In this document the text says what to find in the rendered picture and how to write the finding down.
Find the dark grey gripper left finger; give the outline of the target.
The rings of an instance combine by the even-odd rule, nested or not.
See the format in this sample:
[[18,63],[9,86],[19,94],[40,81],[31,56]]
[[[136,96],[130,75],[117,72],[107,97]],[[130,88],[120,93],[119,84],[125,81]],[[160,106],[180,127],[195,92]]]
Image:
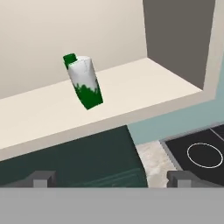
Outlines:
[[56,186],[56,171],[35,171],[27,178],[9,183],[7,187],[47,188]]

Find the open cream cabinet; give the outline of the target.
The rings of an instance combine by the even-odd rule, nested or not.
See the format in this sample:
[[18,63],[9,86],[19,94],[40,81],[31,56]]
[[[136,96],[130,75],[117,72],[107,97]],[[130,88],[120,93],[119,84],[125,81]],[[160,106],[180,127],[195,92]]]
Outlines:
[[[91,58],[86,109],[63,56]],[[224,0],[0,0],[0,161],[211,101]]]

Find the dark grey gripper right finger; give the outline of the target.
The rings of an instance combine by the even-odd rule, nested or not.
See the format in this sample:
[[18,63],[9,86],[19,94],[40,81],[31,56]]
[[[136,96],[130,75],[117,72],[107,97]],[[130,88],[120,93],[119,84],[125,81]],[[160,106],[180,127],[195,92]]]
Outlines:
[[190,171],[168,171],[167,186],[176,188],[211,188],[221,187],[215,183],[198,178]]

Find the dark green cabinet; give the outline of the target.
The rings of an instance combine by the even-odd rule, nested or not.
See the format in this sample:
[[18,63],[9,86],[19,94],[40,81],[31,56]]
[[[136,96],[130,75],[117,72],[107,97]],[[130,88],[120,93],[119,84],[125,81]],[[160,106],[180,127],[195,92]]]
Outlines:
[[125,126],[1,161],[0,186],[26,179],[36,171],[54,172],[57,187],[148,185]]

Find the green and white milk carton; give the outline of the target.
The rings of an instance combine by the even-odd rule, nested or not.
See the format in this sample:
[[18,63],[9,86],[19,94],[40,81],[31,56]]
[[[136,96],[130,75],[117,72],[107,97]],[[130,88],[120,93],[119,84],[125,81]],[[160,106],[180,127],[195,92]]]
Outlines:
[[82,105],[86,109],[91,109],[102,104],[102,93],[91,58],[69,53],[63,56],[63,60],[75,93]]

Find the black hob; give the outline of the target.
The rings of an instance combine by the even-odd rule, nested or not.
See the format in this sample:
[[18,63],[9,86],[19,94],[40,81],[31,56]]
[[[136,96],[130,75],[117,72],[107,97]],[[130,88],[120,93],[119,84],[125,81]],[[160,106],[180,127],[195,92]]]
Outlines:
[[224,123],[160,141],[178,171],[224,186]]

